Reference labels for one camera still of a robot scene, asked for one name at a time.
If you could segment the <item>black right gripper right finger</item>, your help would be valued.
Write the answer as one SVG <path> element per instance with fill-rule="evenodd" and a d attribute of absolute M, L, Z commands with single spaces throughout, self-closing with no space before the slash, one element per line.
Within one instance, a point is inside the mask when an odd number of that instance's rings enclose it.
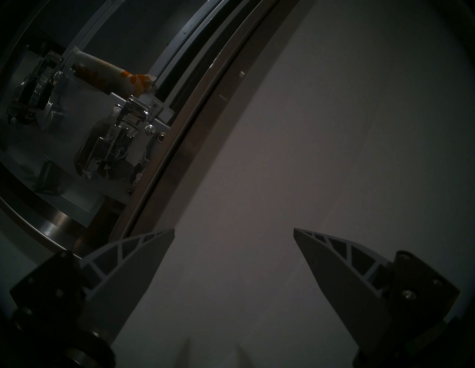
<path fill-rule="evenodd" d="M 362 244 L 294 228 L 320 290 L 362 356 L 392 356 L 444 321 L 460 290 L 406 250 L 393 261 Z"/>

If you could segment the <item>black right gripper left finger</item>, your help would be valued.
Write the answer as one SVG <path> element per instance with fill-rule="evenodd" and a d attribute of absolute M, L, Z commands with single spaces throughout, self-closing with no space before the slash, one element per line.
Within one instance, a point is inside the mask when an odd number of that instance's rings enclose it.
<path fill-rule="evenodd" d="M 10 289 L 18 309 L 114 342 L 175 238 L 166 229 L 108 243 L 83 258 L 60 250 Z"/>

